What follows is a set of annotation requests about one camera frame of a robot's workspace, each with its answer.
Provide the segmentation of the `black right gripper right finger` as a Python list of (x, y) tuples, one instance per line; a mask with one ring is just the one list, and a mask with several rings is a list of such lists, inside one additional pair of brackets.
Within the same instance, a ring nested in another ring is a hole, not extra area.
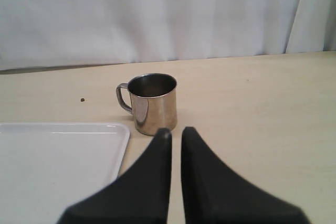
[(297, 206), (250, 183), (229, 168), (194, 127), (181, 142), (186, 223), (309, 223)]

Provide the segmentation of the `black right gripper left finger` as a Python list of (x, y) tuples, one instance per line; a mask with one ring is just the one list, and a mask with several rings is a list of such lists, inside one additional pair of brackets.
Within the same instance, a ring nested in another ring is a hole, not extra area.
[(172, 135), (159, 129), (134, 164), (113, 183), (68, 207), (58, 223), (166, 223)]

